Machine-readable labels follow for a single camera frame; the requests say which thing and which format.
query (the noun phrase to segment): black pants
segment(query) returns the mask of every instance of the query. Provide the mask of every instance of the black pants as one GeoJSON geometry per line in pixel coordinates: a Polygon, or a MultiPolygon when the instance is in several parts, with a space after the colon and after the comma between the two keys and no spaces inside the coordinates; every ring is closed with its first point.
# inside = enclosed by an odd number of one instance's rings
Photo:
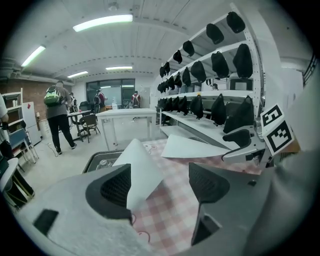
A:
{"type": "MultiPolygon", "coordinates": [[[[14,154],[12,153],[11,145],[4,141],[0,144],[0,151],[1,154],[7,159],[14,158],[14,154]]],[[[22,207],[26,202],[27,199],[25,196],[20,192],[17,185],[28,195],[31,196],[34,193],[32,187],[26,182],[26,180],[22,177],[18,170],[15,170],[12,176],[12,187],[7,190],[8,196],[12,199],[12,201],[19,207],[22,207]]]]}
{"type": "Polygon", "coordinates": [[[57,152],[61,151],[59,140],[59,128],[63,133],[65,139],[68,141],[70,147],[73,147],[75,145],[70,133],[69,120],[66,114],[61,114],[48,118],[48,123],[52,134],[52,142],[57,152]]]}

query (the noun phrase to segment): white paper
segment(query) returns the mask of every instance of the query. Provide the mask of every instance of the white paper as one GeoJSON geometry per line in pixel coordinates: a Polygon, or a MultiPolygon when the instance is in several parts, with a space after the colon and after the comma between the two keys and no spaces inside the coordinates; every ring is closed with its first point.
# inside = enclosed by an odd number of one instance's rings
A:
{"type": "Polygon", "coordinates": [[[131,188],[126,208],[137,210],[164,179],[142,143],[133,139],[113,166],[131,164],[131,188]]]}
{"type": "Polygon", "coordinates": [[[260,114],[262,134],[272,130],[283,116],[284,112],[278,104],[264,110],[264,112],[260,114]]]}
{"type": "Polygon", "coordinates": [[[265,133],[262,133],[262,137],[272,156],[279,153],[295,140],[292,129],[284,116],[278,118],[272,127],[265,133]]]}
{"type": "Polygon", "coordinates": [[[171,134],[161,154],[163,158],[208,158],[229,152],[218,146],[171,134]]]}

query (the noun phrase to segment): checkered tablecloth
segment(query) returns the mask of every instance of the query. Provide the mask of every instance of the checkered tablecloth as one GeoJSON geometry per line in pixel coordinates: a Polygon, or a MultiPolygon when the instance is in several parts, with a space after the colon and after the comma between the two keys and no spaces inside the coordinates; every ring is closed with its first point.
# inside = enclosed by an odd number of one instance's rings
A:
{"type": "Polygon", "coordinates": [[[189,184],[189,163],[203,163],[236,172],[260,174],[253,163],[227,164],[221,156],[204,158],[164,158],[167,139],[144,142],[146,150],[165,178],[133,212],[133,227],[141,239],[163,255],[174,255],[188,249],[195,229],[199,203],[189,184]]]}

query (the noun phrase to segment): floor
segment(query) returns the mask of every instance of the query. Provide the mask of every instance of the floor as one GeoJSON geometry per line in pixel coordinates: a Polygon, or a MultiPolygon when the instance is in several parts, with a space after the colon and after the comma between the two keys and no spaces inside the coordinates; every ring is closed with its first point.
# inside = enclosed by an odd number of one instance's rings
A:
{"type": "MultiPolygon", "coordinates": [[[[127,147],[132,139],[140,141],[150,141],[147,138],[147,121],[144,118],[132,122],[130,119],[115,119],[115,133],[118,140],[118,146],[113,145],[112,136],[107,131],[111,130],[110,122],[105,124],[106,137],[109,144],[109,150],[122,150],[127,147]]],[[[22,173],[26,181],[35,191],[35,197],[48,188],[50,185],[70,176],[81,174],[89,161],[89,158],[96,152],[108,151],[103,137],[90,131],[91,136],[88,139],[77,140],[77,147],[71,149],[62,133],[59,134],[62,155],[55,157],[55,148],[52,139],[43,139],[35,146],[39,156],[36,163],[25,162],[23,157],[19,159],[25,173],[22,173]]],[[[73,138],[77,137],[77,128],[71,129],[73,138]]],[[[160,132],[159,125],[156,126],[156,140],[166,139],[167,136],[160,132]]]]}

